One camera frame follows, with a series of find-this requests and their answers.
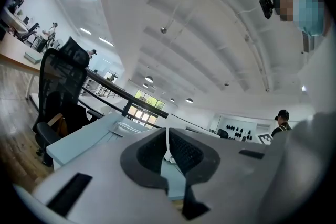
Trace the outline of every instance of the desk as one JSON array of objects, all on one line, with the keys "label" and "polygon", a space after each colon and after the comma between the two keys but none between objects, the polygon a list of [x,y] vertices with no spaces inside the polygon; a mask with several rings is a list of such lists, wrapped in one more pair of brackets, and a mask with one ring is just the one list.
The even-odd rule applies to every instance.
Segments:
[{"label": "desk", "polygon": [[[150,134],[156,130],[149,130],[117,113],[111,113],[101,119],[79,129],[78,131],[60,139],[47,146],[47,153],[54,160],[54,169],[69,163],[90,148],[113,143],[118,138],[109,131],[117,122],[127,124],[129,127],[141,131],[141,133],[130,135]],[[168,196],[172,200],[183,199],[185,178],[179,171],[177,165],[163,161],[161,176],[167,178],[169,184]]]},{"label": "desk", "polygon": [[15,30],[23,35],[28,33],[27,26],[23,22],[13,15],[7,7],[4,7],[0,14],[1,20],[3,20],[7,25],[12,26]]},{"label": "desk", "polygon": [[23,55],[25,52],[34,51],[20,40],[6,33],[4,39],[0,41],[0,64],[32,74],[26,90],[26,99],[33,84],[34,76],[39,76],[41,63],[34,64],[27,60]]}]

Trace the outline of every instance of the wooden desk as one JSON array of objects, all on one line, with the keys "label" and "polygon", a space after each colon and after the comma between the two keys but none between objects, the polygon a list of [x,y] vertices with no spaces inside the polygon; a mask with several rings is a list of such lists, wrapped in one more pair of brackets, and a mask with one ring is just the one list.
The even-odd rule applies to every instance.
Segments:
[{"label": "wooden desk", "polygon": [[41,63],[33,64],[24,57],[25,52],[34,51],[32,48],[22,43],[20,40],[6,33],[4,39],[0,41],[0,64],[9,66],[19,71],[32,74],[26,90],[26,99],[33,84],[34,76],[39,76]]}]

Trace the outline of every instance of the hat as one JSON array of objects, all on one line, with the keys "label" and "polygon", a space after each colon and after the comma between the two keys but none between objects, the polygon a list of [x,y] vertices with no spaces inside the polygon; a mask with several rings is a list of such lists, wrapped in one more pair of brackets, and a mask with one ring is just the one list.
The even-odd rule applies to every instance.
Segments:
[{"label": "hat", "polygon": [[282,118],[286,118],[289,120],[289,113],[286,109],[282,109],[279,111],[278,115],[274,118],[275,121],[278,120],[278,116],[281,116]]}]

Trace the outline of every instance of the face mask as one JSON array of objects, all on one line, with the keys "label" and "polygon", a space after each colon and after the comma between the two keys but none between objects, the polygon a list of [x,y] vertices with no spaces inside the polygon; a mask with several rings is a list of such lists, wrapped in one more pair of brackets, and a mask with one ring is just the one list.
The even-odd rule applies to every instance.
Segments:
[{"label": "face mask", "polygon": [[293,22],[309,36],[320,36],[324,30],[324,2],[293,0]]}]

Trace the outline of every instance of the table leg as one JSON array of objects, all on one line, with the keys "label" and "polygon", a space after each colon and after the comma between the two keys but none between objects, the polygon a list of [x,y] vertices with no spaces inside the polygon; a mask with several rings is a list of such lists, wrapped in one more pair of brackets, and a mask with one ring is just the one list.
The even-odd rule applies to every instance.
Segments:
[{"label": "table leg", "polygon": [[34,77],[35,75],[32,75],[32,77],[30,78],[28,87],[27,87],[27,91],[26,91],[26,99],[29,99],[29,95],[30,95],[30,89],[32,87],[33,81],[34,81]]}]

